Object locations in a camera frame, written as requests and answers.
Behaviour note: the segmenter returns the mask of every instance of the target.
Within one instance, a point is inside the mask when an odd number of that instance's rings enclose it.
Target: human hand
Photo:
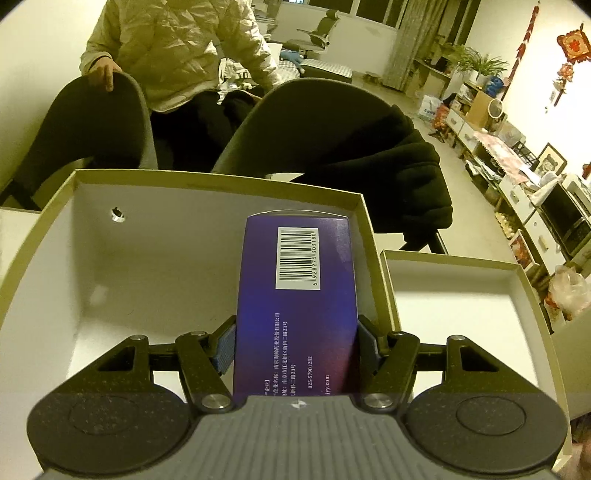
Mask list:
[[[123,72],[123,70],[109,57],[99,58],[88,73],[89,82],[92,86],[104,87],[107,92],[112,92],[113,72]]]

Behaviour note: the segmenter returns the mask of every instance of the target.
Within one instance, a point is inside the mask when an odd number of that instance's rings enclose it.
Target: chair backrest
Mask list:
[[[259,178],[303,173],[389,112],[382,99],[348,83],[316,78],[284,83],[253,108],[212,172]]]
[[[87,77],[66,85],[51,104],[13,181],[33,195],[54,172],[94,157],[111,168],[158,168],[150,115],[137,82],[113,76],[113,92],[91,87]]]
[[[318,27],[312,33],[315,35],[319,35],[324,39],[328,39],[330,32],[334,29],[336,23],[339,21],[339,17],[337,16],[337,10],[328,10],[326,12],[326,16],[320,20],[318,23]],[[311,42],[314,45],[318,45],[319,47],[323,47],[323,43],[314,37],[310,37]]]

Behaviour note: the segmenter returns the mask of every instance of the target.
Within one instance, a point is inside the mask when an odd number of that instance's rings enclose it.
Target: white wall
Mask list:
[[[0,187],[29,149],[105,0],[23,0],[0,21]]]
[[[482,0],[466,44],[481,53],[501,56],[513,67],[536,0]],[[505,98],[511,121],[526,135],[526,145],[539,154],[552,144],[567,160],[566,171],[582,174],[591,161],[591,62],[575,65],[574,82],[567,85],[558,106],[550,103],[552,82],[566,61],[556,37],[591,21],[570,0],[543,0],[534,32]]]
[[[273,40],[310,41],[309,36],[297,29],[314,30],[325,13],[323,8],[284,2],[277,15],[278,27],[273,32]],[[339,13],[339,18],[331,33],[330,45],[321,56],[322,60],[348,66],[356,72],[383,75],[397,30],[344,13]]]

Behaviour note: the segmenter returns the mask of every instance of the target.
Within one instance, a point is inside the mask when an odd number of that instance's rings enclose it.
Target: metal screw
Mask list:
[[[202,398],[201,403],[205,408],[209,408],[211,410],[223,410],[224,408],[230,406],[232,400],[221,393],[212,393],[205,395]]]
[[[371,408],[388,408],[394,403],[390,396],[385,393],[370,393],[365,396],[363,401]]]

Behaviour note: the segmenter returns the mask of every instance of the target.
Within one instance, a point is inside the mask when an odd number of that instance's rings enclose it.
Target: hole in box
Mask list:
[[[111,219],[116,223],[123,223],[125,221],[125,215],[117,207],[111,210]]]

